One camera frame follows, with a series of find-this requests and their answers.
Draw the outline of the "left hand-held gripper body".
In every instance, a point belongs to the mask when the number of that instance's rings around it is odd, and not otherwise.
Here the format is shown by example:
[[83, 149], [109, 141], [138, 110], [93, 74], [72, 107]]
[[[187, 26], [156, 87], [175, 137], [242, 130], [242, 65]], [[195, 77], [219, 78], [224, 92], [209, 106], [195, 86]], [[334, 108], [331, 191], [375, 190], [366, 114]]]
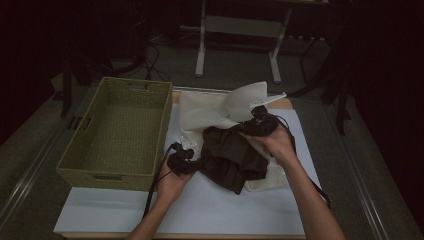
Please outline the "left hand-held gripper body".
[[179, 142], [171, 145], [174, 153], [169, 156], [167, 165], [177, 176], [189, 175], [198, 170], [197, 162], [192, 160], [196, 146], [196, 143], [190, 142], [183, 136], [180, 137]]

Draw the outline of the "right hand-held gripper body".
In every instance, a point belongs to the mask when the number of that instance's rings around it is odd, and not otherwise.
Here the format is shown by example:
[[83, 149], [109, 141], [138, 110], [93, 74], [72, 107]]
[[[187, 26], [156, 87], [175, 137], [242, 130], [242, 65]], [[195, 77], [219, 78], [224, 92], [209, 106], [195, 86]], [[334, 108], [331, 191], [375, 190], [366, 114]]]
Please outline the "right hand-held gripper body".
[[249, 104], [252, 118], [239, 125], [240, 132], [248, 136], [258, 137], [271, 135], [281, 125], [281, 121], [278, 116], [268, 112], [266, 105], [285, 97], [286, 94], [283, 93], [281, 95], [256, 98]]

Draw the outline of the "dark brown cloth garment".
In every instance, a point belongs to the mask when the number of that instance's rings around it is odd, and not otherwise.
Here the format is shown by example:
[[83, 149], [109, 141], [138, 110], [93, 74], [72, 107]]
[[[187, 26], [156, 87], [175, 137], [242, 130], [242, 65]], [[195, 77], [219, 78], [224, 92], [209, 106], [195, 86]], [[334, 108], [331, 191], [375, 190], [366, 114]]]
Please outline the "dark brown cloth garment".
[[205, 129], [202, 137], [199, 170], [218, 186], [239, 195], [247, 181], [266, 178], [268, 160], [245, 137], [216, 127]]

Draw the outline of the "white non-woven fabric bag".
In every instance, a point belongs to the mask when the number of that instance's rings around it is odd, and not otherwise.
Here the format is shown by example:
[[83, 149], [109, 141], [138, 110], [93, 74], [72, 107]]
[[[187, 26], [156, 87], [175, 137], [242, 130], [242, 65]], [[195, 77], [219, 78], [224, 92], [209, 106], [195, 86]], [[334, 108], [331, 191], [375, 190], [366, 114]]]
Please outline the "white non-woven fabric bag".
[[[184, 135], [183, 146], [201, 151], [206, 145], [202, 133], [208, 127], [230, 129], [242, 121], [250, 120], [255, 107], [266, 107], [284, 97], [285, 93], [268, 96], [266, 82], [249, 84], [227, 94], [184, 91], [179, 97], [179, 124]], [[283, 187], [283, 169], [277, 165], [265, 147], [259, 142], [239, 137], [244, 145], [253, 148], [254, 154], [264, 157], [266, 161], [265, 176], [244, 180], [241, 187], [252, 192]]]

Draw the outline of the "person's left hand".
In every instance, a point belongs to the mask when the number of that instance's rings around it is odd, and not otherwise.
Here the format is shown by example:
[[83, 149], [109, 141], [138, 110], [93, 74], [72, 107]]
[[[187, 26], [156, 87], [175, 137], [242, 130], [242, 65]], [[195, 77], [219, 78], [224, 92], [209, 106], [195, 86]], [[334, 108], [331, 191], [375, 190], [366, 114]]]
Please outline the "person's left hand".
[[157, 202], [172, 205], [182, 194], [192, 177], [193, 174], [177, 176], [167, 163], [164, 163], [157, 184]]

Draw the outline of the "person's right hand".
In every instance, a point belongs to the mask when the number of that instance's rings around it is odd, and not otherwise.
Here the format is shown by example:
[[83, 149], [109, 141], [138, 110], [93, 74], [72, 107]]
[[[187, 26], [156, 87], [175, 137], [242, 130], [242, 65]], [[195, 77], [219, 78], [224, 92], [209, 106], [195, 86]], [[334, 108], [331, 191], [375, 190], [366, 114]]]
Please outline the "person's right hand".
[[283, 126], [278, 126], [269, 136], [258, 137], [246, 135], [246, 138], [262, 143], [282, 167], [286, 167], [297, 160], [289, 133]]

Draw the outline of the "white table cover sheet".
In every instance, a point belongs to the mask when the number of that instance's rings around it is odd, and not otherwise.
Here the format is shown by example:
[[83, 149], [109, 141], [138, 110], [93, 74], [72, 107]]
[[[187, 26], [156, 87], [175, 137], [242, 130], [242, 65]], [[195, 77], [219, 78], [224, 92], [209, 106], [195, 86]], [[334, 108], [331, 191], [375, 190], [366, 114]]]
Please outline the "white table cover sheet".
[[[133, 230], [143, 215], [148, 194], [73, 188], [54, 232], [68, 238], [83, 234], [107, 238]], [[210, 236], [302, 238], [304, 231], [289, 185], [239, 195], [219, 187], [201, 173], [186, 185], [158, 229], [160, 238]]]

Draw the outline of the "green woven basket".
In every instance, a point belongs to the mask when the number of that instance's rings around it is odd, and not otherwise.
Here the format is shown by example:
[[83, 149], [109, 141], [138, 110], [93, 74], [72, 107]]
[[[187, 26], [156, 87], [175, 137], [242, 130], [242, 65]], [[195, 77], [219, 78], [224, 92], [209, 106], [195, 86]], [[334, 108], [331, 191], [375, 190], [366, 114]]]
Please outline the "green woven basket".
[[172, 84], [105, 77], [57, 165], [73, 187], [147, 191], [160, 168]]

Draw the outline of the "dark metal stand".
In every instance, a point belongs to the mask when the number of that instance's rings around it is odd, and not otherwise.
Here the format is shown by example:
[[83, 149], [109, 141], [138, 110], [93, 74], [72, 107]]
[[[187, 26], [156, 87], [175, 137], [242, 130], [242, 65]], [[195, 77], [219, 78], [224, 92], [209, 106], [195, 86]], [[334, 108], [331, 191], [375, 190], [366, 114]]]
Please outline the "dark metal stand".
[[338, 39], [339, 35], [337, 34], [327, 34], [325, 37], [320, 39], [325, 42], [325, 44], [329, 47], [329, 50], [317, 72], [310, 79], [307, 79], [304, 61], [313, 46], [320, 40], [315, 38], [311, 41], [305, 52], [300, 57], [301, 73], [303, 79], [307, 82], [307, 85], [299, 90], [290, 92], [289, 96], [296, 98], [318, 88], [324, 88], [324, 91], [320, 96], [321, 102], [324, 105], [330, 105], [337, 100], [335, 125], [338, 132], [344, 136], [344, 121], [348, 117], [346, 103], [351, 74], [349, 64], [344, 59], [344, 55], [340, 52]]

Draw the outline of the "white metal stand frame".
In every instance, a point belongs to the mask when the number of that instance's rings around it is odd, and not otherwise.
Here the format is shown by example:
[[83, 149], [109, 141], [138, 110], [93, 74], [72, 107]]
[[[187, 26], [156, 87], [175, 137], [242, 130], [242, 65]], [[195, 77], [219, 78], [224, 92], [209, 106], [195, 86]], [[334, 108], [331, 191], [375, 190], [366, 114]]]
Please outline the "white metal stand frame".
[[283, 20], [281, 22], [216, 16], [209, 15], [207, 13], [207, 0], [202, 0], [200, 17], [200, 40], [195, 76], [202, 77], [204, 73], [206, 55], [205, 36], [207, 32], [268, 37], [274, 38], [276, 40], [274, 48], [268, 52], [268, 59], [273, 81], [276, 84], [280, 84], [282, 82], [282, 78], [280, 75], [277, 58], [292, 12], [293, 8], [289, 7], [283, 14]]

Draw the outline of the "metal floor rail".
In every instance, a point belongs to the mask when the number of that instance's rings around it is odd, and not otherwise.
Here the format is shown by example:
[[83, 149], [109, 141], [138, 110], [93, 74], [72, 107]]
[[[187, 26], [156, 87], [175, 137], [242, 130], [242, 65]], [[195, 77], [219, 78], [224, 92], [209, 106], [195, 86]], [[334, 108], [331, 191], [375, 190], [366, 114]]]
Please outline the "metal floor rail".
[[338, 144], [340, 145], [344, 156], [347, 158], [348, 173], [350, 180], [355, 189], [356, 195], [361, 204], [362, 212], [365, 214], [368, 225], [374, 235], [375, 240], [389, 240], [387, 231], [381, 221], [380, 215], [376, 209], [374, 200], [365, 184], [364, 178], [359, 171], [356, 159], [354, 158], [350, 148], [344, 140], [344, 137], [338, 130], [336, 125], [336, 108], [331, 105], [324, 105], [327, 120], [330, 123], [333, 133], [336, 135]]
[[47, 158], [51, 154], [56, 142], [61, 134], [73, 125], [73, 118], [60, 119], [55, 125], [51, 133], [48, 135], [46, 142], [42, 145], [41, 150], [37, 153], [29, 168], [15, 185], [11, 195], [0, 210], [0, 225], [9, 221], [18, 211], [30, 193], [33, 185], [38, 179], [41, 169], [47, 163]]

